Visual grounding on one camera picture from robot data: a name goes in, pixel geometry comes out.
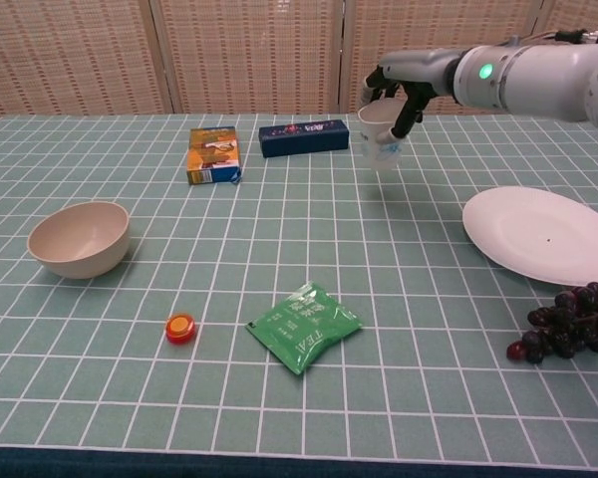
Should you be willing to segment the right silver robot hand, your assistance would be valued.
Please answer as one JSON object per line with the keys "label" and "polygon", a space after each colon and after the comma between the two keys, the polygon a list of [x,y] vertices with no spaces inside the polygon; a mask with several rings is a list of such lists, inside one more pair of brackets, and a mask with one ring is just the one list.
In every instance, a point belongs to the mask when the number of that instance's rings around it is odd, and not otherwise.
{"label": "right silver robot hand", "polygon": [[406,102],[394,124],[379,133],[378,144],[402,141],[423,120],[429,102],[453,95],[450,77],[463,56],[461,49],[399,50],[385,54],[363,81],[359,96],[362,107],[381,97],[393,98],[399,87]]}

